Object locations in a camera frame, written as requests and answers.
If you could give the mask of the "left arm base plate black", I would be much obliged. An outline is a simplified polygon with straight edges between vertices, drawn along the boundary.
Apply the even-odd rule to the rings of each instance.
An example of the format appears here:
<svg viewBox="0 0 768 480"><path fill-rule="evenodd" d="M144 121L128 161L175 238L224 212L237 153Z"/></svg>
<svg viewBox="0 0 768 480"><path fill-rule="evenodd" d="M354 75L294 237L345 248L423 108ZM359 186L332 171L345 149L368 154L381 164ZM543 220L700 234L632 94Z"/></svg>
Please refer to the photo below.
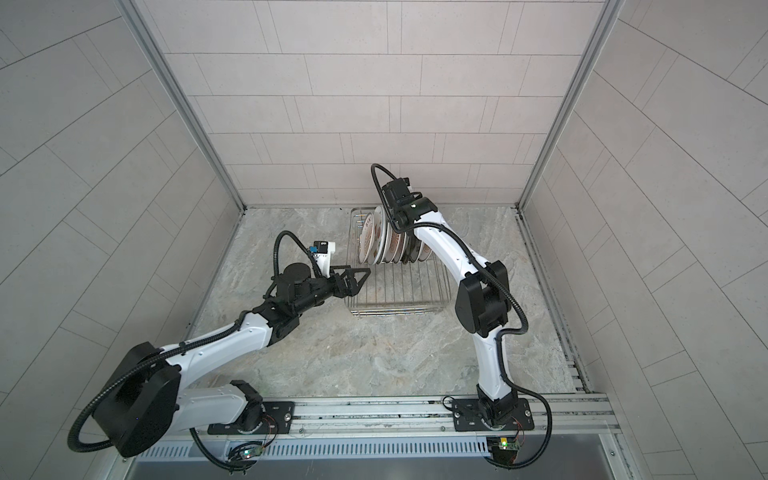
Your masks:
<svg viewBox="0 0 768 480"><path fill-rule="evenodd" d="M295 411L291 401L264 401L250 405L230 424L210 424L209 435L280 435L290 432Z"/></svg>

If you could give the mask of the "white blue-rim watermelon plate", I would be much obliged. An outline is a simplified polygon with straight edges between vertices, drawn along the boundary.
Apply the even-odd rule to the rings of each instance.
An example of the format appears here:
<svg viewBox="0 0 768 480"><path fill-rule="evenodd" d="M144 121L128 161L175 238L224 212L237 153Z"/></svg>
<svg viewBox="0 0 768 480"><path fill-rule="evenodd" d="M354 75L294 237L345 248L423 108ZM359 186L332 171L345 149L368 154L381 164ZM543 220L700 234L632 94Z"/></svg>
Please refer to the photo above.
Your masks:
<svg viewBox="0 0 768 480"><path fill-rule="evenodd" d="M375 241L375 250L372 257L372 264L378 265L384 263L389 255L392 231L387 213L383 206L377 206L374 210L374 217L378 221L377 239Z"/></svg>

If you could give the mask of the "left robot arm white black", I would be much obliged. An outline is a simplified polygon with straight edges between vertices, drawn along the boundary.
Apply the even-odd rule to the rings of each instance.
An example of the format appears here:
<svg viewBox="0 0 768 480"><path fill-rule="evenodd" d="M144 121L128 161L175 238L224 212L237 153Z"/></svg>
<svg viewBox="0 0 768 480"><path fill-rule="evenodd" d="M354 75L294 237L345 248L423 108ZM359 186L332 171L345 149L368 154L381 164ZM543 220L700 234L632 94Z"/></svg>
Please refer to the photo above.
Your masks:
<svg viewBox="0 0 768 480"><path fill-rule="evenodd" d="M333 266L315 277L309 265L293 263L277 274L263 302L230 325L178 344L133 347L102 390L73 421L67 436L76 453L114 447L133 457L166 434L219 425L228 433L276 427L265 418L263 398L248 382L195 389L193 383L253 351L274 345L300 323L301 315L331 297L356 296L371 271Z"/></svg>

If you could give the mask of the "dark striped rim cream plate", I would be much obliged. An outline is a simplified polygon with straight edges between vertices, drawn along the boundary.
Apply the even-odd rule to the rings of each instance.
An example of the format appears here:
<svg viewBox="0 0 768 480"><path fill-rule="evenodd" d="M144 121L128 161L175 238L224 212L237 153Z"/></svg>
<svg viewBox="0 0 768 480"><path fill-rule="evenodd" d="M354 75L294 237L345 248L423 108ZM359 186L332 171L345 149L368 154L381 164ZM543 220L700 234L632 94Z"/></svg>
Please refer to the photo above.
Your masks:
<svg viewBox="0 0 768 480"><path fill-rule="evenodd" d="M406 232L404 249L400 259L401 263L408 264L418 262L421 256L422 247L422 241L413 231Z"/></svg>

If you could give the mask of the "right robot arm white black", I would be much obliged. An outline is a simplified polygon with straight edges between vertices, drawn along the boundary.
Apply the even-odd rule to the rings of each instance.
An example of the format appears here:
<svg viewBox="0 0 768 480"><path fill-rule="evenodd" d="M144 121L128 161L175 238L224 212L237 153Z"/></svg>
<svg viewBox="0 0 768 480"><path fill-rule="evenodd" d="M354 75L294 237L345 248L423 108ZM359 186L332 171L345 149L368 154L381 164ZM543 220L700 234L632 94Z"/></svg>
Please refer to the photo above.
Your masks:
<svg viewBox="0 0 768 480"><path fill-rule="evenodd" d="M509 291L506 266L477 254L431 200L410 190L408 179L392 177L381 184L376 170L372 167L371 174L389 224L429 247L457 283L455 313L473 337L481 417L491 428L510 422L519 394L506 371L503 337L525 334L529 323Z"/></svg>

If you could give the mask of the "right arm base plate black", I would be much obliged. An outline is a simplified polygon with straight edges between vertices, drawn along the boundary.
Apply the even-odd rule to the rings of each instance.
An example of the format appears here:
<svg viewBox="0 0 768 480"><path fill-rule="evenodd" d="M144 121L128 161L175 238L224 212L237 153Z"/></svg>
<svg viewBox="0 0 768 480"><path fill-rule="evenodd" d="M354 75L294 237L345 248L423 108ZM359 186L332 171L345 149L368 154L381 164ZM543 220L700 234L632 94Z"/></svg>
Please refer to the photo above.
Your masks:
<svg viewBox="0 0 768 480"><path fill-rule="evenodd" d="M479 398L453 398L447 401L457 432L491 432L535 429L529 402L520 397L514 401L491 402Z"/></svg>

